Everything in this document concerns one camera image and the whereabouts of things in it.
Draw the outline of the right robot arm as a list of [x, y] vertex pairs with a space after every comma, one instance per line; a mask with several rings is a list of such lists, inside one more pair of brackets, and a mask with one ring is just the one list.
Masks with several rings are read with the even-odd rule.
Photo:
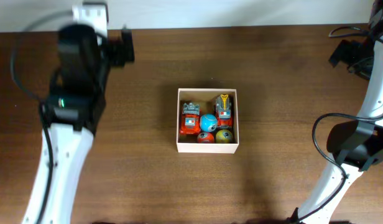
[[310, 197], [294, 210], [287, 223], [329, 223], [350, 186], [370, 166], [383, 162], [383, 0], [375, 1], [368, 29], [349, 27], [329, 62], [343, 62], [348, 70], [365, 80], [368, 88], [356, 116], [327, 113], [314, 122], [311, 135], [317, 146], [318, 123], [330, 117], [345, 118], [335, 125], [327, 139], [326, 151], [318, 150], [327, 165]]

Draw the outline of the red toy fire truck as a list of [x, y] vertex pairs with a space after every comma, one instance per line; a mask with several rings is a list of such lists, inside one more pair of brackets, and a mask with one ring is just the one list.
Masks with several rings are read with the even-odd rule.
[[183, 104], [180, 134], [196, 135], [200, 133], [200, 111], [198, 104], [192, 102]]

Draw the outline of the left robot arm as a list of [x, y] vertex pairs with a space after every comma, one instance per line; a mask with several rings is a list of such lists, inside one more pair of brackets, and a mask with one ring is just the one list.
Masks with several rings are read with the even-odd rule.
[[42, 149], [23, 223], [70, 223], [110, 70], [135, 59], [132, 32], [109, 39], [91, 25], [66, 26], [58, 32], [58, 57], [48, 97], [39, 102]]

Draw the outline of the white cardboard box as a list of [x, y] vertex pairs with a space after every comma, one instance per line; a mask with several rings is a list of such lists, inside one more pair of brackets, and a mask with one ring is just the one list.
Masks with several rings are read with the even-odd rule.
[[[229, 95], [232, 103], [233, 141], [231, 143], [198, 143], [197, 135], [180, 134], [184, 103], [200, 105], [201, 114], [214, 113], [214, 102], [219, 95]], [[234, 154], [239, 146], [238, 94], [236, 89], [179, 88], [177, 96], [177, 150], [183, 153]]]

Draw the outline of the red toy truck yellow ladder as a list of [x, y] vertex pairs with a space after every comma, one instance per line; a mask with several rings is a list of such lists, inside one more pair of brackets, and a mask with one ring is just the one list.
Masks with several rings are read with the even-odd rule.
[[215, 101], [215, 116], [219, 129], [233, 127], [232, 103], [229, 95], [219, 95]]

